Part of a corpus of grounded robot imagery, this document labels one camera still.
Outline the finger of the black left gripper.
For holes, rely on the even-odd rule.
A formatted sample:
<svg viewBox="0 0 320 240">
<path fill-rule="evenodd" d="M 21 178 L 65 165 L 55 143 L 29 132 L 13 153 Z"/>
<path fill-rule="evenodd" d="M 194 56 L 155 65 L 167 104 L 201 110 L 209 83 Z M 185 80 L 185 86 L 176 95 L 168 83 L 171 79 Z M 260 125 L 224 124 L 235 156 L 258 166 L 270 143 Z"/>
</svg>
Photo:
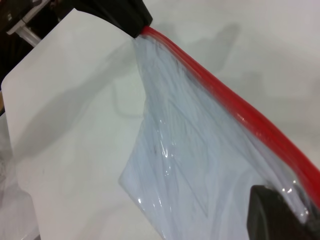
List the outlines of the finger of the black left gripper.
<svg viewBox="0 0 320 240">
<path fill-rule="evenodd" d="M 132 38 L 136 38 L 144 28 L 144 2 L 142 0 L 55 0 L 56 4 L 66 4 L 68 9 L 76 9 L 105 20 Z"/>
<path fill-rule="evenodd" d="M 145 26 L 150 26 L 153 21 L 153 18 L 151 16 L 150 12 L 148 11 L 146 5 L 144 4 L 143 0 L 136 0 L 135 5 L 136 5 L 136 11 L 137 11 L 138 15 L 143 20 L 143 24 Z"/>
</svg>

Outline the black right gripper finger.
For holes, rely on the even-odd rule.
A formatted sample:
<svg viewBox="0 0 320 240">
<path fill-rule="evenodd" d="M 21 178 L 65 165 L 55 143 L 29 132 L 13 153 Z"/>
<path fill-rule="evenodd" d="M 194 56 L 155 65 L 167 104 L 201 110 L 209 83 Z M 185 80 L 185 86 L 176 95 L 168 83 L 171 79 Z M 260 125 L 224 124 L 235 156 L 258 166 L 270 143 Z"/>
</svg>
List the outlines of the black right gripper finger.
<svg viewBox="0 0 320 240">
<path fill-rule="evenodd" d="M 318 240 L 320 209 L 296 188 L 306 208 L 306 222 L 292 212 L 279 192 L 263 185 L 250 189 L 246 228 L 250 240 Z"/>
</svg>

